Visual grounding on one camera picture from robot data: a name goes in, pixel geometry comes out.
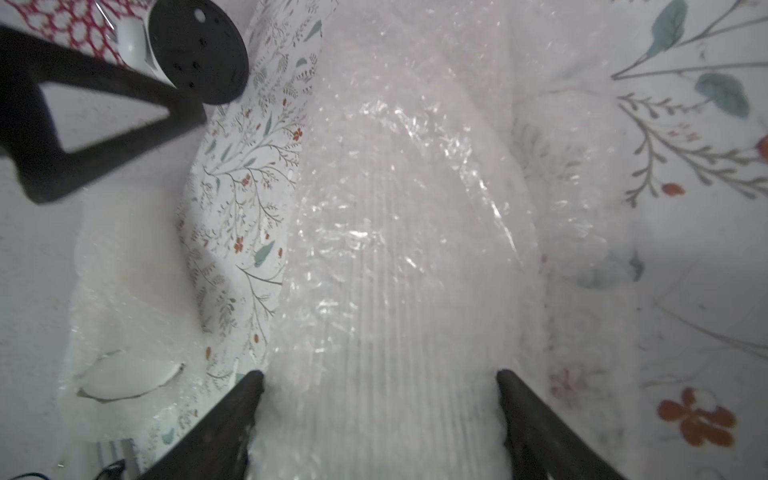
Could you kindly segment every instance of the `black triangular frame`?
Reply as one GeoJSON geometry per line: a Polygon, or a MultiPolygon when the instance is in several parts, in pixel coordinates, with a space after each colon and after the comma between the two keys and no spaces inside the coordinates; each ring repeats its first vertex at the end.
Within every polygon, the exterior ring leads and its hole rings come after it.
{"type": "Polygon", "coordinates": [[[58,200],[130,159],[204,123],[200,99],[161,81],[0,26],[0,145],[37,204],[58,200]],[[40,84],[52,81],[168,109],[168,116],[67,153],[40,84]]]}

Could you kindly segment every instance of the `red lattice pattern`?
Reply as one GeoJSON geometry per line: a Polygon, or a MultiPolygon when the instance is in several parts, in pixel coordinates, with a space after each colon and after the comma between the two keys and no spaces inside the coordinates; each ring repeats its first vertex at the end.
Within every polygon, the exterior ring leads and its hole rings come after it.
{"type": "MultiPolygon", "coordinates": [[[[5,0],[22,16],[27,26],[43,38],[86,55],[125,65],[117,45],[107,40],[109,29],[92,0],[5,0]]],[[[131,16],[143,18],[146,2],[101,0],[116,22],[131,16]]]]}

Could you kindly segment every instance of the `plastic wrap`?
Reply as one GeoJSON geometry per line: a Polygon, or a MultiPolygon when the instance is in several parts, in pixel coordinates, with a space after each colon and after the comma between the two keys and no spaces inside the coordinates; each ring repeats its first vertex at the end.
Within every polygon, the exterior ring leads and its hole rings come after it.
{"type": "Polygon", "coordinates": [[[174,204],[154,187],[105,184],[84,194],[58,396],[67,427],[83,439],[131,438],[205,374],[174,204]]]}
{"type": "Polygon", "coordinates": [[[602,21],[559,0],[339,9],[256,478],[507,478],[500,367],[635,471],[637,262],[612,203],[602,21]]]}
{"type": "Polygon", "coordinates": [[[637,444],[634,281],[625,151],[608,70],[608,4],[515,3],[508,146],[536,209],[548,309],[550,404],[630,478],[637,444]]]}
{"type": "MultiPolygon", "coordinates": [[[[503,9],[476,8],[456,18],[503,34],[503,9]]],[[[546,391],[541,255],[521,169],[422,41],[449,32],[401,20],[411,14],[346,5],[329,30],[255,478],[504,478],[495,372],[546,391]]]]}

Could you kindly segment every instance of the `red flower print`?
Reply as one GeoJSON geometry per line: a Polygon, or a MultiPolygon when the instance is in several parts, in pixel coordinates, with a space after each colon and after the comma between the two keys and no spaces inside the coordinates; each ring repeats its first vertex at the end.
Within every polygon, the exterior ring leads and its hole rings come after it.
{"type": "Polygon", "coordinates": [[[689,445],[701,447],[704,440],[708,440],[720,447],[733,446],[733,435],[726,429],[736,426],[736,416],[719,405],[710,410],[702,409],[700,400],[707,396],[710,396],[707,392],[687,387],[680,395],[682,405],[662,400],[656,411],[665,422],[680,421],[680,434],[689,445]]]}
{"type": "Polygon", "coordinates": [[[760,141],[757,142],[757,152],[760,154],[763,160],[768,161],[768,135],[761,138],[760,141]]]}
{"type": "Polygon", "coordinates": [[[552,396],[565,402],[568,408],[576,404],[578,391],[589,387],[582,372],[573,374],[569,369],[562,369],[559,374],[550,375],[549,382],[552,396]]]}
{"type": "Polygon", "coordinates": [[[663,191],[670,197],[675,197],[676,195],[685,194],[685,189],[678,184],[664,184],[661,186],[661,191],[663,191]]]}

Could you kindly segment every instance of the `black circular lid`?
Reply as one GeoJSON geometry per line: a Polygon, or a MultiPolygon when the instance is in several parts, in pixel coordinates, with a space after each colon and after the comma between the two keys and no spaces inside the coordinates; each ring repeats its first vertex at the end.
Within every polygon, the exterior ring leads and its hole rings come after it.
{"type": "Polygon", "coordinates": [[[248,56],[232,20],[208,0],[158,0],[147,23],[158,65],[179,90],[226,104],[248,80],[248,56]]]}

